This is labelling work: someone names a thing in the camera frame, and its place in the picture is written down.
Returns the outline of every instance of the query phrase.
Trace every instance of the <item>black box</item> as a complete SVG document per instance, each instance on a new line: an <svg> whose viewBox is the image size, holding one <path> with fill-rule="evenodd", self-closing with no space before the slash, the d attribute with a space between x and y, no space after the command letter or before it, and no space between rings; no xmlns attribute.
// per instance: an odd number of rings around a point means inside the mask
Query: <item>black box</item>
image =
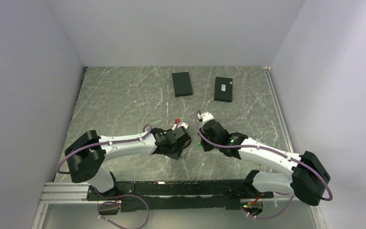
<svg viewBox="0 0 366 229"><path fill-rule="evenodd" d="M172 79L175 97L193 95L192 83L188 72L172 73Z"/></svg>
<svg viewBox="0 0 366 229"><path fill-rule="evenodd" d="M216 77L214 88L214 100L222 102L232 102L232 84L231 78Z"/></svg>

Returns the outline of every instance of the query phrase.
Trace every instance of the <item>marble table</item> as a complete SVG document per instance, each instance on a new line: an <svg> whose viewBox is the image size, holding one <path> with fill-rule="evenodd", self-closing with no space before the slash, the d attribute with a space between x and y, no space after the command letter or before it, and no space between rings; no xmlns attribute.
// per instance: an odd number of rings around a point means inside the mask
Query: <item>marble table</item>
<svg viewBox="0 0 366 229"><path fill-rule="evenodd" d="M172 73L189 72L193 95L175 97ZM233 78L232 103L214 101L215 77ZM126 156L104 164L117 180L206 180L245 178L252 169L269 172L261 164L226 157L218 150L204 152L194 127L194 112L211 112L229 132L287 150L271 90L262 67L171 66L89 67L75 106L67 148L88 130L99 135L132 135L149 123L168 129L175 118L188 123L192 136L180 160L162 155ZM57 174L56 182L70 182Z"/></svg>

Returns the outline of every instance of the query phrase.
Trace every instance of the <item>table surface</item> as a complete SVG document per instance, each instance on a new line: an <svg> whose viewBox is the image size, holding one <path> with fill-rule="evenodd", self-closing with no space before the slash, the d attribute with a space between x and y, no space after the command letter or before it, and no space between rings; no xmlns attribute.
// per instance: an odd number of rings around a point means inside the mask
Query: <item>table surface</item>
<svg viewBox="0 0 366 229"><path fill-rule="evenodd" d="M172 73L189 72L193 95L175 97ZM233 101L214 101L215 77L233 78ZM117 180L207 180L245 178L265 166L218 150L204 152L194 127L194 112L210 112L229 132L240 132L268 146L287 150L272 93L262 67L175 66L89 67L83 80L64 148L88 130L98 135L140 133L149 123L169 129L175 118L189 124L191 145L180 160L162 155L125 156L104 163ZM62 170L67 170L66 163ZM70 182L57 174L56 182Z"/></svg>

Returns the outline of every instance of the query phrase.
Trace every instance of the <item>wall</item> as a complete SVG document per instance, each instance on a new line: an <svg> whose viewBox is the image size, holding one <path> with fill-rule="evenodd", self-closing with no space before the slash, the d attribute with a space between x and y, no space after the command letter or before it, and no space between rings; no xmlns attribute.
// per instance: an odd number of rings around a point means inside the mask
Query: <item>wall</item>
<svg viewBox="0 0 366 229"><path fill-rule="evenodd" d="M82 64L49 4L0 0L0 228L30 228L54 175Z"/></svg>
<svg viewBox="0 0 366 229"><path fill-rule="evenodd" d="M330 228L366 228L366 1L307 0L272 65L297 152L332 176Z"/></svg>
<svg viewBox="0 0 366 229"><path fill-rule="evenodd" d="M270 66L305 0L50 0L85 66Z"/></svg>

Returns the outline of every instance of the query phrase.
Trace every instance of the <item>gray wall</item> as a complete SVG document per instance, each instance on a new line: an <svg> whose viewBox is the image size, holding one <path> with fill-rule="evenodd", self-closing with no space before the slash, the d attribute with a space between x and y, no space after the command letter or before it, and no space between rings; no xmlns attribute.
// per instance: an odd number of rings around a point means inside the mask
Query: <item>gray wall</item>
<svg viewBox="0 0 366 229"><path fill-rule="evenodd" d="M85 66L270 66L305 0L50 0Z"/></svg>
<svg viewBox="0 0 366 229"><path fill-rule="evenodd" d="M272 66L297 152L315 152L330 228L366 228L366 1L307 0Z"/></svg>
<svg viewBox="0 0 366 229"><path fill-rule="evenodd" d="M43 0L0 0L0 229L27 229L54 175L82 65Z"/></svg>

